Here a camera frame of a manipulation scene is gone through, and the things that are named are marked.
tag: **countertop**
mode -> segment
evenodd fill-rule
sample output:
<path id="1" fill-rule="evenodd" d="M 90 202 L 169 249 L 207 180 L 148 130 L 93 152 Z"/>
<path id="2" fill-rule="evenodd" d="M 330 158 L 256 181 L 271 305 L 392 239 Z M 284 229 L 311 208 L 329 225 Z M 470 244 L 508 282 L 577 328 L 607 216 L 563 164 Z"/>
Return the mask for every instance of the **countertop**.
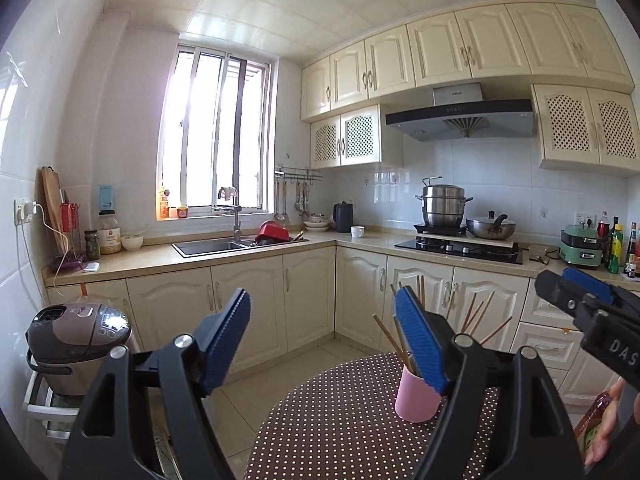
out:
<path id="1" fill-rule="evenodd" d="M 279 256 L 281 254 L 291 254 L 332 246 L 388 254 L 390 256 L 463 267 L 465 269 L 485 270 L 487 272 L 498 272 L 511 276 L 524 276 L 526 278 L 535 278 L 543 270 L 552 270 L 553 272 L 561 274 L 567 267 L 561 260 L 551 260 L 548 265 L 532 262 L 529 260 L 527 251 L 525 251 L 524 254 L 524 263 L 522 265 L 516 265 L 487 262 L 461 256 L 425 253 L 395 247 L 395 244 L 411 239 L 412 236 L 410 234 L 398 235 L 365 232 L 362 238 L 351 238 L 350 234 L 327 231 L 317 234 L 305 232 L 305 237 L 308 238 L 306 242 L 210 254 L 209 256 L 195 256 L 191 258 L 181 257 L 171 244 L 143 246 L 140 250 L 133 252 L 123 250 L 117 254 L 102 256 L 99 260 L 100 269 L 97 272 L 82 272 L 81 270 L 60 272 L 55 279 L 55 285 L 62 286 L 120 280 L 123 278 L 146 276 L 148 274 L 160 274 L 162 272 L 174 272 L 176 270 L 243 262 L 254 258 Z M 640 282 L 630 282 L 621 274 L 609 274 L 605 270 L 590 270 L 588 273 L 604 282 L 619 285 L 628 290 L 640 291 Z M 48 267 L 43 269 L 42 274 L 45 285 L 54 286 L 54 273 Z"/>

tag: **range hood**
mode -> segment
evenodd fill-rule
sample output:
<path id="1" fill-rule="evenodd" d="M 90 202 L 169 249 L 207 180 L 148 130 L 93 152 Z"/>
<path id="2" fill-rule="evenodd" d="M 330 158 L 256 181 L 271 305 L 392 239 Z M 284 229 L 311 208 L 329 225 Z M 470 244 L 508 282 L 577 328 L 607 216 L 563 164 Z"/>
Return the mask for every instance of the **range hood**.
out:
<path id="1" fill-rule="evenodd" d="M 434 106 L 386 115 L 386 125 L 416 140 L 532 137 L 529 99 L 484 101 L 480 83 L 433 89 Z"/>

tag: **polka dot tablecloth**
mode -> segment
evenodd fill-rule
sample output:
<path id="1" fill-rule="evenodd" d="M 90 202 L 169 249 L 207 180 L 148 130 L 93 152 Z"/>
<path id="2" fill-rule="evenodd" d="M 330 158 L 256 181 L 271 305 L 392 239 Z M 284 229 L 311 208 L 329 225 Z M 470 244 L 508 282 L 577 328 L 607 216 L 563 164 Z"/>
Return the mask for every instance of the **polka dot tablecloth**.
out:
<path id="1" fill-rule="evenodd" d="M 442 406 L 429 422 L 396 415 L 402 374 L 395 354 L 341 364 L 293 390 L 260 428 L 245 480 L 410 479 Z M 465 479 L 478 478 L 495 418 L 488 389 Z"/>

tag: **window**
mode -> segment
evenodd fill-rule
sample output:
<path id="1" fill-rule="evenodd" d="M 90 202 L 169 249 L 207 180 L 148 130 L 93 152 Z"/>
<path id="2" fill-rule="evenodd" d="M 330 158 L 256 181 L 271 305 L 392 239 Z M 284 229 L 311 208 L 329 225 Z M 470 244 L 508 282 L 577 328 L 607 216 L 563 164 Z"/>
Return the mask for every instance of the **window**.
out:
<path id="1" fill-rule="evenodd" d="M 164 102 L 161 180 L 169 206 L 210 214 L 220 187 L 245 211 L 263 210 L 270 67 L 180 46 Z"/>

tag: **human hand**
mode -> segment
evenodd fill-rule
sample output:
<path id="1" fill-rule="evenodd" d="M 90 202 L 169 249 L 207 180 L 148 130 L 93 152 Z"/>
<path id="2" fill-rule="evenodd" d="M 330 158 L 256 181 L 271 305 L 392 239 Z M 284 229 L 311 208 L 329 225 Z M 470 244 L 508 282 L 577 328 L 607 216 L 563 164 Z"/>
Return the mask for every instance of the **human hand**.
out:
<path id="1" fill-rule="evenodd" d="M 620 395 L 622 394 L 622 388 L 625 385 L 624 379 L 619 379 L 609 390 L 609 395 L 613 398 L 610 405 L 606 407 L 602 415 L 602 423 L 598 434 L 593 439 L 591 446 L 587 452 L 587 456 L 584 459 L 584 464 L 587 466 L 593 465 L 604 458 L 609 450 L 609 435 L 616 426 L 616 419 L 618 418 L 618 403 L 620 402 Z M 634 418 L 636 423 L 640 424 L 640 394 L 636 397 L 634 402 Z"/>

